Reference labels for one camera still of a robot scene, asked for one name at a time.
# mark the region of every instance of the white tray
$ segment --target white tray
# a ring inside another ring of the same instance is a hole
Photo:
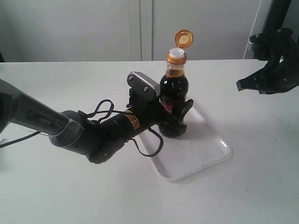
[[[184,123],[187,125],[186,133],[175,139],[163,136],[161,152],[150,157],[157,174],[167,181],[182,179],[227,160],[232,155],[229,145],[194,107],[186,114]],[[153,129],[161,134],[157,126]],[[141,150],[149,154],[154,153],[159,145],[159,139],[147,131],[141,133],[137,141]]]

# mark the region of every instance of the bottle neck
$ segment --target bottle neck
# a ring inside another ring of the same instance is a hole
[[[184,64],[182,65],[170,65],[167,64],[166,76],[168,78],[179,78],[185,76]]]

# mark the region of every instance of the bottle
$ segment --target bottle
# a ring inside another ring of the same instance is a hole
[[[193,42],[193,34],[188,30],[180,30],[174,37],[176,48],[172,48],[166,58],[166,73],[160,81],[160,102],[171,114],[186,101],[189,83],[185,77],[184,65],[187,56],[184,51]],[[177,137],[172,131],[159,126],[160,132],[169,138]]]

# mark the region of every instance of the dark liquid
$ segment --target dark liquid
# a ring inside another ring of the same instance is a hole
[[[186,95],[189,89],[189,83],[184,75],[184,70],[167,70],[160,82],[161,94],[160,100],[169,113],[175,111],[186,101]],[[160,132],[170,138],[177,137],[173,132],[159,126]]]

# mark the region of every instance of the tabletop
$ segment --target tabletop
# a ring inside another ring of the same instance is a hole
[[[46,136],[0,150],[1,223],[296,223],[299,88],[274,95],[235,85],[257,60],[188,61],[188,95],[233,156],[177,182],[157,176],[129,142],[95,165]],[[157,82],[165,62],[0,63],[0,78],[56,111],[92,112],[102,99],[125,109],[129,71]],[[10,124],[0,140],[28,135]]]

